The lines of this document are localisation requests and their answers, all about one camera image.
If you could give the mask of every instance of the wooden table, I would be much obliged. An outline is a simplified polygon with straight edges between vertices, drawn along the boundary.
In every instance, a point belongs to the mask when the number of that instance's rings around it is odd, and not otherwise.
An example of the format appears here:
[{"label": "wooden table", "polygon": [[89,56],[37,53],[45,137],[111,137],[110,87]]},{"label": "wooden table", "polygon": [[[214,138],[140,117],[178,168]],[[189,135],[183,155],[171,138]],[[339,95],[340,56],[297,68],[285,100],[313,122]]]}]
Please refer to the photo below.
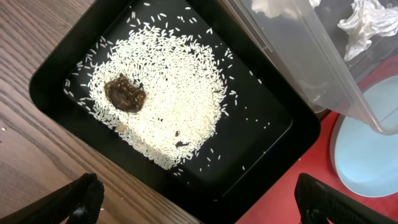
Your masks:
[{"label": "wooden table", "polygon": [[98,223],[199,223],[30,100],[32,74],[93,1],[0,0],[0,217],[94,172],[105,185]]}]

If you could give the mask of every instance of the red surface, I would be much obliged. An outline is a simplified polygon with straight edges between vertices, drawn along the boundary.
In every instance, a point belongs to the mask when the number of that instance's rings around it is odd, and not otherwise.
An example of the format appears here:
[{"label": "red surface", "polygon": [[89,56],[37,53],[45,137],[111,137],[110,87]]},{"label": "red surface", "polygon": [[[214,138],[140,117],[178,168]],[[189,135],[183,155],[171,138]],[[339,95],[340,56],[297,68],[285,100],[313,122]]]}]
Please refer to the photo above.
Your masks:
[{"label": "red surface", "polygon": [[316,143],[248,210],[237,224],[300,223],[294,188],[300,173],[308,173],[369,208],[398,221],[398,194],[366,198],[349,191],[340,181],[330,162],[329,144],[338,114],[330,113],[322,121]]}]

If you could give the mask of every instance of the pile of rice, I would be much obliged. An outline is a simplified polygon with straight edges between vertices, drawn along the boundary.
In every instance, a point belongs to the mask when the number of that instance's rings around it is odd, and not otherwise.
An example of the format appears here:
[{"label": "pile of rice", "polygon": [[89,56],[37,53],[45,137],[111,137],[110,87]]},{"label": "pile of rice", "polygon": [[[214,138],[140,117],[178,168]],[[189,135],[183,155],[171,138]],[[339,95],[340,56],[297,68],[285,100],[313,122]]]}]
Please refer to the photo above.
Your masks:
[{"label": "pile of rice", "polygon": [[[226,96],[211,47],[192,39],[149,26],[130,32],[88,84],[94,117],[110,128],[126,124],[120,137],[164,169],[191,159],[214,135]],[[120,74],[147,93],[138,113],[117,110],[106,98],[105,83]],[[176,147],[178,142],[188,145]]]}]

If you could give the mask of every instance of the small brown piece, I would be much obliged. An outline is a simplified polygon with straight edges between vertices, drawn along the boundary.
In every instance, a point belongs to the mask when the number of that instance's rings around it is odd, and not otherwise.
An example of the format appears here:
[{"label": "small brown piece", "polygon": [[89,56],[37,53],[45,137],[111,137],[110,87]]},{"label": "small brown piece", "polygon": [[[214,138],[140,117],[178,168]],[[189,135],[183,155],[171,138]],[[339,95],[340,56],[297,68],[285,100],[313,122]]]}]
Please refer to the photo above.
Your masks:
[{"label": "small brown piece", "polygon": [[119,124],[116,126],[116,130],[119,132],[123,132],[125,131],[129,126],[126,124]]},{"label": "small brown piece", "polygon": [[132,86],[123,75],[105,84],[104,89],[107,99],[116,109],[137,113],[144,106],[146,93]]}]

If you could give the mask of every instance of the black tray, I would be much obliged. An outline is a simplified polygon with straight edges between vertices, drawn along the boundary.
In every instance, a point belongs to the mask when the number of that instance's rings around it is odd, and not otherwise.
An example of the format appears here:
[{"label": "black tray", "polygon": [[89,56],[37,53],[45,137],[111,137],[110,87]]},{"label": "black tray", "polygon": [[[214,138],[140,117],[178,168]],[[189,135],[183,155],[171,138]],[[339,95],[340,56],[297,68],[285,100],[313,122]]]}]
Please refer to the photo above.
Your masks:
[{"label": "black tray", "polygon": [[[127,38],[132,27],[126,20],[132,10],[141,24],[153,24],[150,16],[154,16],[156,26],[163,28],[167,21],[169,29],[177,26],[181,30],[174,35],[193,34],[197,38],[200,34],[202,39],[198,41],[212,46],[220,62],[228,47],[233,51],[233,59],[225,59],[219,68],[226,77],[236,78],[228,80],[228,90],[239,93],[238,106],[233,97],[227,96],[222,104],[228,103],[229,117],[223,116],[217,123],[218,134],[202,146],[199,157],[171,170],[155,165],[89,115],[85,106],[77,105],[80,98],[88,96],[87,87],[80,84],[88,83],[89,77],[84,74],[92,71],[78,71],[76,63],[84,60],[90,49],[96,49],[101,36],[113,43]],[[159,13],[167,18],[159,21]],[[185,23],[177,16],[184,16]],[[198,22],[191,24],[191,17]],[[206,34],[210,27],[212,35]],[[107,61],[109,47],[96,50],[93,63]],[[70,80],[67,90],[74,97],[64,94],[65,79]],[[319,122],[308,106],[214,0],[97,0],[36,71],[30,95],[50,118],[207,223],[235,222],[315,142],[320,132]],[[210,167],[206,157],[212,161]],[[178,168],[184,172],[176,177],[173,173]]]}]

